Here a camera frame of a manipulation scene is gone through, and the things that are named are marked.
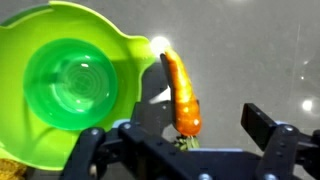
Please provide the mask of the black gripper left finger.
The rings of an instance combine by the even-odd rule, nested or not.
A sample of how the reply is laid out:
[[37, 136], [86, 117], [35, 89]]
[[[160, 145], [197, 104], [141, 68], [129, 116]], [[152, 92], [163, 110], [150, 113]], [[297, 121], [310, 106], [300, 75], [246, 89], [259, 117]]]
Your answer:
[[199, 164], [160, 136], [148, 134], [139, 123], [151, 121], [160, 106], [137, 103], [133, 122], [108, 132], [89, 128], [81, 132], [61, 173], [61, 180], [100, 180], [112, 163], [120, 162], [137, 178], [197, 180]]

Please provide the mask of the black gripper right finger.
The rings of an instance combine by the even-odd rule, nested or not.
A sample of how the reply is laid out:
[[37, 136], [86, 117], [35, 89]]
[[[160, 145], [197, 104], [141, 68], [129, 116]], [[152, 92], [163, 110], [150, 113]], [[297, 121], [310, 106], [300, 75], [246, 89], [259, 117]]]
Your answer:
[[277, 123], [253, 103], [244, 104], [241, 126], [263, 154], [210, 151], [199, 180], [302, 180], [294, 175], [296, 165], [320, 180], [319, 130], [307, 135]]

